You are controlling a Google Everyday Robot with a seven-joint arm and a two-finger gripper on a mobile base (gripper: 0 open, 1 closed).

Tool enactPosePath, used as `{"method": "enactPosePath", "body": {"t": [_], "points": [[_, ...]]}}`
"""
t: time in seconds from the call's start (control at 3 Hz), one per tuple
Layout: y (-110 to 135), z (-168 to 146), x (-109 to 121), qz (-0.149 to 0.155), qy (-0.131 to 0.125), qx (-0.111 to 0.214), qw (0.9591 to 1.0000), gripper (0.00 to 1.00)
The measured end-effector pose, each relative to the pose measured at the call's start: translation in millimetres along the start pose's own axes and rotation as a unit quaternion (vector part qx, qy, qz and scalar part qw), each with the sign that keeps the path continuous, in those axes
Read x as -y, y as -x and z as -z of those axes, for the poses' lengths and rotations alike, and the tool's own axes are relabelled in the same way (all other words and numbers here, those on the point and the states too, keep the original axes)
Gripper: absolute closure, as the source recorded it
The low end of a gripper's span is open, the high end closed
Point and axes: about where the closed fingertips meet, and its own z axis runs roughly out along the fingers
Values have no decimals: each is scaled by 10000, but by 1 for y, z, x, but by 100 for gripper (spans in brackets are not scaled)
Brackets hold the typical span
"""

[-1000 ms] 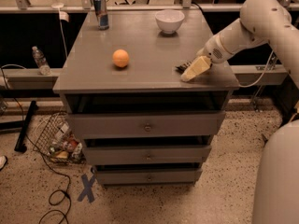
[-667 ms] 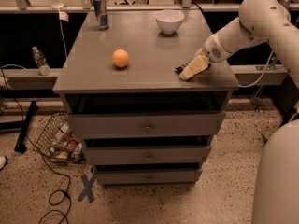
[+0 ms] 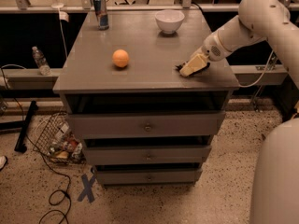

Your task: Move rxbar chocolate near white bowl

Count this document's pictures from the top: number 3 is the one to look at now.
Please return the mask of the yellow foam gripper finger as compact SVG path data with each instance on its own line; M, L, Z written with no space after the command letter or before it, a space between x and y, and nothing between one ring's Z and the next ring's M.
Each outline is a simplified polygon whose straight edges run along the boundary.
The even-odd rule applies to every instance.
M182 76L188 77L207 67L208 57L205 54L198 53L190 58L180 69Z

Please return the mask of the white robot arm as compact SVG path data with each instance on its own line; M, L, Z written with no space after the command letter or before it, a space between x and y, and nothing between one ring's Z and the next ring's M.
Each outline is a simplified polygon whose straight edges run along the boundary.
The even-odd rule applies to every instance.
M267 41L293 82L299 79L299 28L278 0L241 0L238 14L179 68L187 77L235 50ZM299 118L278 125L264 140L256 163L249 224L299 224Z

